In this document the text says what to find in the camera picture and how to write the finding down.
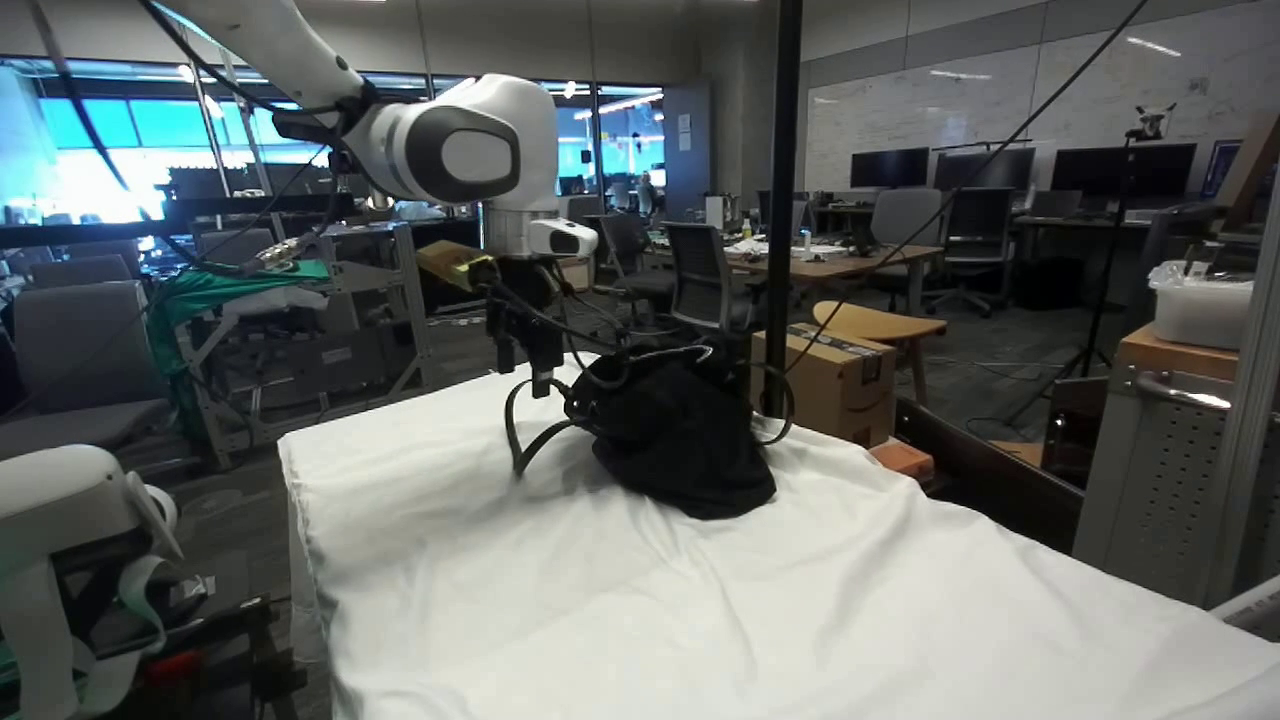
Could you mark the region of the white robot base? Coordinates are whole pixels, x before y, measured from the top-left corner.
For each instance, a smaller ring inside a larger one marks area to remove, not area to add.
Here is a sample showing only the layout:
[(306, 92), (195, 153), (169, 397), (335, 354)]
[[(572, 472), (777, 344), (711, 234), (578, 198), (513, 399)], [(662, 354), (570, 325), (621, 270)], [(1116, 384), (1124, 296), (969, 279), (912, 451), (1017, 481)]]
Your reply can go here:
[(152, 595), (181, 563), (178, 498), (110, 447), (56, 444), (0, 463), (0, 632), (17, 667), (8, 720), (111, 713), (169, 643)]

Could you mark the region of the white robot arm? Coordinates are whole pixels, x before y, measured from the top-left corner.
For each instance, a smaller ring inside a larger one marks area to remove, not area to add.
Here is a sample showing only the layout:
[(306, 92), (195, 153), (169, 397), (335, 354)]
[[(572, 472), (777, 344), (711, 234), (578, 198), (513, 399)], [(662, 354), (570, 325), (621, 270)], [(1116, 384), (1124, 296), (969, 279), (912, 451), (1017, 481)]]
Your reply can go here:
[(482, 71), (432, 99), (368, 84), (298, 6), (298, 0), (162, 0), (233, 56), (248, 58), (301, 116), (335, 138), (397, 198), (482, 207), (482, 243), (432, 241), (418, 265), (490, 303), (497, 366), (528, 363), (550, 397), (570, 328), (554, 265), (592, 257), (595, 230), (563, 216), (556, 104), (524, 74)]

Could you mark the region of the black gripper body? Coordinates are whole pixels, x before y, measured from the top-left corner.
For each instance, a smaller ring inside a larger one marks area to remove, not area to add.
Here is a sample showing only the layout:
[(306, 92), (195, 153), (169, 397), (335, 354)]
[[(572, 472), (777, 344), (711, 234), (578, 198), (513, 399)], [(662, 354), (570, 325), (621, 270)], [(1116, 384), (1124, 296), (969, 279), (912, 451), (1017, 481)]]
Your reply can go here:
[(497, 366), (513, 372), (518, 361), (528, 361), (535, 372), (563, 363), (563, 333), (550, 317), (550, 303), (561, 296), (545, 261), (502, 261), (497, 279), (490, 283), (490, 336), (497, 348)]

